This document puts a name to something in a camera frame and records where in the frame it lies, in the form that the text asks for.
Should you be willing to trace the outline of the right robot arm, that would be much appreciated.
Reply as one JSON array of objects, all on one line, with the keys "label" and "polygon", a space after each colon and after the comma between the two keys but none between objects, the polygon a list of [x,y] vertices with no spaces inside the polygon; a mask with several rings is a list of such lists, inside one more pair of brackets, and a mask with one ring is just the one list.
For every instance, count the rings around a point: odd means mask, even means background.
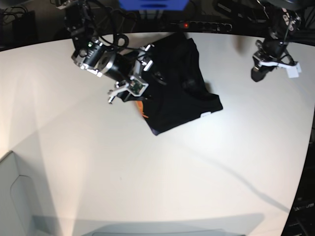
[{"label": "right robot arm", "polygon": [[115,81],[109,90],[109,103],[118,97],[122,101],[143,101],[151,98],[146,92],[149,82],[143,75],[150,73],[152,78],[166,85],[166,81],[154,65],[152,53],[154,44],[140,48],[129,47],[129,38],[117,32],[109,9],[101,2],[93,3],[102,8],[108,16],[113,41],[106,40],[95,23],[89,0],[57,0],[55,6],[65,11],[65,27],[70,33],[75,51],[71,58],[80,69],[97,77],[106,76]]}]

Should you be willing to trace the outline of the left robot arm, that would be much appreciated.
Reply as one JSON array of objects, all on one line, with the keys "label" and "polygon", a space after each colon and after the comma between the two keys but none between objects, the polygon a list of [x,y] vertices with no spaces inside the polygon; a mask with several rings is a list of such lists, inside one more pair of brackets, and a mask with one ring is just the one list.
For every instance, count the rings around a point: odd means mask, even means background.
[{"label": "left robot arm", "polygon": [[297,11],[302,8],[299,0],[267,0],[271,8],[266,10],[269,17],[268,34],[263,41],[255,42],[257,51],[253,54],[254,66],[251,78],[260,82],[275,68],[286,70],[289,78],[299,77],[301,67],[287,50],[289,42],[301,24]]}]

